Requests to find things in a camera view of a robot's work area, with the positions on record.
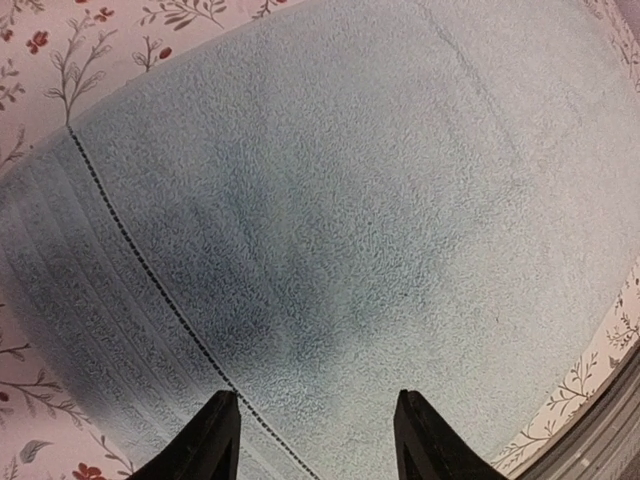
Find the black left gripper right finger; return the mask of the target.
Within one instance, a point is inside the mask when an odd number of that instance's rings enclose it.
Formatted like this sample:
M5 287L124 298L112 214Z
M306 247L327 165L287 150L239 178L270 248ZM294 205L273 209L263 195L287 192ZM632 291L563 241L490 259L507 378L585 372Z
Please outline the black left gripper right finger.
M505 480L480 458L418 391L402 390L394 414L401 480Z

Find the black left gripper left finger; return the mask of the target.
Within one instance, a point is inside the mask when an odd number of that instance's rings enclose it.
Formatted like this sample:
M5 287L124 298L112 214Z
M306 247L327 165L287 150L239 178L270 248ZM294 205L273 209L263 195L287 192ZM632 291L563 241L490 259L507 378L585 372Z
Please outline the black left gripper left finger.
M237 395L220 390L131 480L236 480L241 415Z

